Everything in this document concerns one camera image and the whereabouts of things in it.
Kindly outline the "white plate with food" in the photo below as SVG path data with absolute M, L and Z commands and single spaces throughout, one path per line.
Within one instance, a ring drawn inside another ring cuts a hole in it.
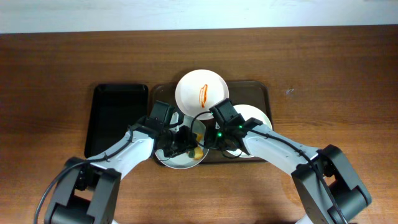
M 196 138 L 195 133 L 202 134 L 203 137 L 201 141 L 199 142 L 200 144 L 204 145 L 205 140 L 205 131 L 206 127 L 205 125 L 199 121 L 195 120 L 193 123 L 193 135 Z M 192 139 L 193 143 L 192 144 L 184 144 L 182 146 L 182 149 L 179 150 L 174 146 L 173 149 L 171 149 L 171 156 L 167 156 L 165 150 L 159 149 L 155 151 L 155 156 L 159 162 L 161 162 L 163 165 L 173 168 L 173 169 L 189 169 L 191 167 L 194 167 L 198 165 L 204 158 L 207 156 L 209 149 L 206 149 L 200 145 L 197 144 L 197 141 L 195 139 Z M 188 157 L 187 152 L 191 149 L 194 149 L 195 147 L 200 146 L 203 149 L 203 157 L 200 160 L 193 160 Z

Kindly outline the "yellow sponge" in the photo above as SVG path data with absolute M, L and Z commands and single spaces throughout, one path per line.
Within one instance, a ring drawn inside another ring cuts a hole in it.
M 196 135 L 196 141 L 200 142 L 203 135 L 195 133 Z M 191 149 L 187 152 L 188 157 L 193 159 L 193 160 L 200 160 L 203 157 L 203 149 L 200 146 L 195 147 L 194 149 Z

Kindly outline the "cream plate with ketchup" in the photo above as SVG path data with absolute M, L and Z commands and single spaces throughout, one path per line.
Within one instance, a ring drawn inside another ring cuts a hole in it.
M 268 128 L 272 129 L 272 125 L 269 118 L 260 109 L 251 105 L 235 105 L 234 108 L 238 113 L 242 115 L 242 117 L 245 120 L 245 123 L 240 129 L 240 131 L 244 133 L 243 139 L 247 136 L 248 129 L 252 129 L 257 125 L 265 124 Z M 248 147 L 247 146 L 244 147 L 246 148 L 245 152 L 242 152 L 240 149 L 237 149 L 236 151 L 227 151 L 227 152 L 233 155 L 231 159 L 235 157 L 243 157 L 243 158 L 254 157 L 253 154 L 249 152 Z

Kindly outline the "pink plate with ketchup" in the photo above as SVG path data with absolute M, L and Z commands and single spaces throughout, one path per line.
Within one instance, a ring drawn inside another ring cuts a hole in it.
M 195 117 L 229 97 L 224 79 L 211 70 L 199 69 L 188 72 L 177 83 L 175 101 L 180 111 Z

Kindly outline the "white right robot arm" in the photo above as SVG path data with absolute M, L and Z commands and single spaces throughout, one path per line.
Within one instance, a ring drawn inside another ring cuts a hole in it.
M 291 176 L 305 210 L 299 223 L 348 223 L 371 204 L 371 194 L 340 148 L 297 143 L 256 118 L 244 119 L 228 98 L 210 113 L 219 129 L 208 130 L 205 146 L 239 149 Z

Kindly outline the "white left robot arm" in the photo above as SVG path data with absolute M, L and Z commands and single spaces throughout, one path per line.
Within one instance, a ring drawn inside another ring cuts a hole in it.
M 129 126 L 123 138 L 86 160 L 73 157 L 49 185 L 53 195 L 45 223 L 114 223 L 122 179 L 162 150 L 167 158 L 197 147 L 192 125 L 174 107 L 157 101 L 149 116 Z

